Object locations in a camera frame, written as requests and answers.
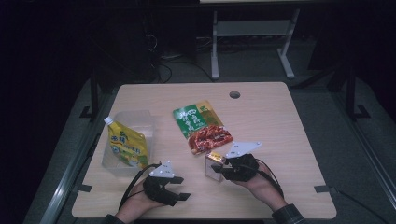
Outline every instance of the sleeve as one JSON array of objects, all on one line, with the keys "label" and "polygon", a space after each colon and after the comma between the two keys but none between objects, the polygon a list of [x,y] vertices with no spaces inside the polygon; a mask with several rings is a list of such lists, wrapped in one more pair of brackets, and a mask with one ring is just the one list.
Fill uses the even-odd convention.
[{"label": "sleeve", "polygon": [[305,218],[294,204],[288,204],[272,214],[277,224],[306,224]]},{"label": "sleeve", "polygon": [[102,221],[102,224],[125,224],[125,223],[123,223],[123,221],[119,220],[118,218],[108,214],[105,217],[105,219]]}]

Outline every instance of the wire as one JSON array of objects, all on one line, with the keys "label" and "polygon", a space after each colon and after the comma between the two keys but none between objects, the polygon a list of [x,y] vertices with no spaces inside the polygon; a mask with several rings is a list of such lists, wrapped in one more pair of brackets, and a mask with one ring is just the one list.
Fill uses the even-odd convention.
[{"label": "wire", "polygon": [[192,64],[192,65],[194,65],[194,66],[196,66],[197,68],[199,68],[201,71],[203,71],[204,73],[205,73],[205,75],[207,76],[207,77],[209,77],[209,79],[213,82],[214,80],[212,79],[212,77],[205,71],[205,69],[204,68],[202,68],[201,66],[199,66],[198,64],[196,64],[196,63],[190,63],[190,62],[166,62],[166,63],[188,63],[188,64]]},{"label": "wire", "polygon": [[369,208],[368,206],[366,206],[365,204],[361,203],[360,201],[358,201],[357,199],[353,198],[352,196],[346,194],[345,192],[341,191],[341,190],[337,190],[338,193],[342,194],[343,196],[347,197],[350,201],[360,205],[361,207],[363,207],[364,209],[366,209],[367,211],[369,211],[370,213],[372,213],[374,216],[376,216],[378,219],[380,219],[383,223],[386,224],[390,224],[389,222],[387,222],[383,217],[381,217],[378,213],[376,213],[373,209]]},{"label": "wire", "polygon": [[210,44],[212,44],[212,38],[211,37],[197,37],[196,38],[198,41],[199,40],[206,40],[205,43],[200,44],[199,46],[197,46],[197,51],[201,51],[204,49],[207,49],[210,47]]},{"label": "wire", "polygon": [[171,60],[178,59],[181,57],[183,57],[183,54],[177,53],[177,54],[168,55],[168,56],[161,56],[161,59],[166,60],[166,61],[171,61]]},{"label": "wire", "polygon": [[141,193],[141,192],[143,192],[143,191],[144,191],[144,190],[142,189],[142,190],[140,190],[140,191],[138,191],[138,192],[136,192],[136,193],[134,193],[134,194],[131,194],[131,195],[128,196],[128,198],[131,198],[132,196],[135,196],[136,194]]},{"label": "wire", "polygon": [[254,171],[254,172],[256,172],[256,173],[258,173],[259,175],[261,175],[262,177],[264,177],[266,180],[268,180],[270,183],[271,183],[271,185],[277,190],[277,192],[279,192],[279,194],[280,194],[280,196],[282,196],[282,198],[284,198],[285,196],[284,196],[284,194],[283,194],[283,190],[282,190],[282,188],[280,187],[280,185],[279,185],[279,183],[277,183],[277,181],[275,181],[273,178],[271,178],[271,176],[269,176],[267,173],[265,173],[264,171],[261,171],[261,170],[257,170],[257,169],[253,169],[253,168],[251,168],[250,166],[247,166],[247,165],[238,165],[239,167],[244,167],[244,168],[247,168],[247,169],[249,169],[249,170],[252,170],[252,171]]},{"label": "wire", "polygon": [[148,42],[150,41],[150,39],[154,39],[154,46],[152,48],[148,48],[149,51],[153,52],[158,45],[158,39],[157,37],[155,37],[155,35],[146,35],[146,37],[148,38]]},{"label": "wire", "polygon": [[166,80],[163,80],[163,77],[161,76],[161,72],[159,72],[159,74],[158,74],[158,79],[159,79],[158,82],[159,83],[166,83],[172,77],[172,69],[170,67],[166,66],[165,64],[162,64],[162,63],[160,63],[159,66],[165,67],[165,68],[167,68],[169,70],[169,77]]},{"label": "wire", "polygon": [[161,163],[159,164],[151,164],[146,166],[145,168],[143,168],[143,170],[139,171],[137,173],[137,175],[134,177],[134,179],[132,180],[131,184],[129,184],[128,188],[125,190],[121,202],[120,202],[120,206],[119,206],[119,210],[122,207],[122,205],[126,202],[126,200],[129,198],[129,193],[131,192],[132,188],[134,187],[134,185],[136,184],[137,180],[140,178],[140,176],[142,176],[143,173],[145,173],[149,168],[151,167],[159,167],[161,165]]},{"label": "wire", "polygon": [[275,176],[274,172],[272,172],[272,170],[270,169],[270,167],[269,167],[267,164],[265,164],[264,161],[262,161],[262,160],[260,160],[260,159],[256,159],[256,161],[259,161],[259,162],[261,162],[263,165],[265,165],[265,166],[267,167],[267,169],[270,171],[271,175],[274,177],[276,183],[279,183],[279,181],[277,181],[277,179],[276,179],[276,176]]}]

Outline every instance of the hand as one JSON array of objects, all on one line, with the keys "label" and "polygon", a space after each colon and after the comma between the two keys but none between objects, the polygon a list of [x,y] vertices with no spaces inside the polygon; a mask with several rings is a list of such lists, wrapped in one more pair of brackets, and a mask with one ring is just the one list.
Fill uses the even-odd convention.
[{"label": "hand", "polygon": [[164,206],[163,203],[158,203],[152,201],[146,194],[143,188],[143,183],[145,180],[140,181],[136,184],[132,190],[130,195],[135,194],[130,197],[121,207],[119,212],[115,215],[119,220],[124,223],[130,223],[141,217],[148,210],[156,207]]},{"label": "hand", "polygon": [[[262,170],[269,176],[271,176],[271,172],[267,166],[262,163],[259,163],[259,165],[259,170]],[[265,179],[260,174],[256,174],[248,182],[233,182],[236,185],[247,188],[255,198],[270,206],[273,212],[287,205],[279,192],[272,186],[272,184],[267,179]]]}]

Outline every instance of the green snack packaging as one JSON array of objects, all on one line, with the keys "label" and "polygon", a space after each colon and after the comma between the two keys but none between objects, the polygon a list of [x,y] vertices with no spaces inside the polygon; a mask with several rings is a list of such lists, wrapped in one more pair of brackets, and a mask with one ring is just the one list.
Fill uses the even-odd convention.
[{"label": "green snack packaging", "polygon": [[233,141],[233,137],[206,100],[176,109],[173,114],[194,155]]}]

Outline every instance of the black cable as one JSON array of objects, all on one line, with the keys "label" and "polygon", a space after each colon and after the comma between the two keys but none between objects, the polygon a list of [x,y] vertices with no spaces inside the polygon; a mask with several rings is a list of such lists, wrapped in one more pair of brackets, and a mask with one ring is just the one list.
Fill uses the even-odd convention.
[{"label": "black cable", "polygon": [[[122,11],[119,11],[117,13],[114,13],[114,17],[119,16],[122,14]],[[115,58],[113,55],[111,55],[109,52],[107,52],[107,50],[105,50],[93,37],[92,37],[92,32],[93,32],[93,26],[99,22],[101,19],[103,19],[104,16],[99,16],[96,19],[92,20],[88,25],[87,25],[87,32],[86,35],[88,37],[88,39],[100,50],[102,51],[102,53],[104,53],[104,55],[111,60],[113,63],[115,63],[119,68],[125,70],[129,75],[135,76],[138,75],[136,72],[134,72],[133,70],[131,70],[130,68],[128,68],[125,64],[123,64],[122,62],[120,62],[117,58]],[[157,47],[158,44],[158,40],[157,37],[155,37],[154,35],[146,35],[146,37],[152,37],[155,39],[155,45],[152,49],[147,49],[147,51],[149,53],[154,53],[154,50]]]},{"label": "black cable", "polygon": [[197,49],[196,49],[197,51],[208,49],[208,48],[210,48],[212,46],[212,38],[211,37],[197,38],[197,42],[201,41],[201,40],[206,40],[206,39],[207,39],[207,41],[204,42],[204,44],[197,43],[197,44],[199,44],[199,46],[197,46]]},{"label": "black cable", "polygon": [[275,182],[275,180],[271,176],[269,176],[267,173],[265,173],[264,171],[256,170],[256,169],[251,168],[250,166],[243,165],[243,164],[237,165],[236,167],[243,167],[243,168],[247,168],[249,170],[255,171],[256,173],[258,173],[259,175],[264,177],[266,180],[268,180],[271,183],[271,185],[277,190],[277,192],[279,192],[279,194],[280,194],[280,196],[282,196],[282,198],[285,197],[283,194],[283,190],[280,187],[280,185],[277,183],[277,181]]},{"label": "black cable", "polygon": [[165,64],[162,64],[162,63],[160,63],[158,65],[162,66],[162,67],[165,67],[165,68],[167,68],[169,70],[169,77],[166,80],[163,80],[163,77],[161,76],[161,72],[159,72],[159,74],[158,74],[158,79],[159,79],[158,82],[159,83],[168,82],[171,79],[171,77],[172,77],[172,69],[170,67],[166,66]]},{"label": "black cable", "polygon": [[341,190],[337,190],[338,193],[342,194],[343,196],[347,197],[350,201],[360,205],[361,207],[363,207],[364,209],[366,209],[367,211],[369,211],[370,213],[372,213],[374,216],[376,216],[378,219],[380,219],[382,222],[386,223],[386,224],[390,224],[389,222],[387,222],[384,218],[382,218],[378,213],[376,213],[373,209],[369,208],[368,206],[366,206],[365,204],[361,203],[360,201],[358,201],[357,199],[353,198],[352,196],[346,194],[345,192],[341,191]]},{"label": "black cable", "polygon": [[196,63],[190,63],[190,62],[166,62],[166,63],[189,63],[189,64],[192,64],[192,65],[196,66],[197,68],[199,68],[201,71],[203,71],[203,72],[205,73],[205,75],[206,75],[207,77],[209,77],[209,79],[210,79],[212,82],[214,81],[214,80],[212,79],[212,77],[205,71],[205,69],[202,68],[201,66],[199,66],[199,65],[196,64]]},{"label": "black cable", "polygon": [[270,171],[271,175],[274,177],[276,183],[279,184],[279,181],[277,181],[276,176],[275,176],[274,172],[272,172],[272,170],[270,169],[270,167],[269,167],[267,164],[265,164],[264,161],[262,161],[262,160],[260,160],[260,159],[256,159],[256,161],[261,162],[265,167],[267,167],[267,169]]},{"label": "black cable", "polygon": [[143,168],[143,170],[139,171],[137,173],[137,175],[134,177],[134,179],[132,180],[131,184],[129,184],[128,188],[125,190],[121,202],[120,202],[120,206],[119,206],[119,210],[122,207],[122,205],[126,202],[126,200],[129,198],[129,193],[131,192],[132,188],[134,187],[134,185],[136,184],[137,180],[140,178],[140,176],[142,176],[143,173],[145,173],[147,171],[147,169],[154,167],[157,168],[161,165],[161,163],[159,164],[151,164],[146,166],[145,168]]},{"label": "black cable", "polygon": [[144,191],[144,190],[142,189],[142,190],[140,190],[140,191],[138,191],[138,192],[136,192],[136,193],[134,193],[134,194],[131,194],[131,195],[128,196],[128,198],[131,198],[132,196],[135,196],[136,194],[141,193],[141,192],[143,192],[143,191]]}]

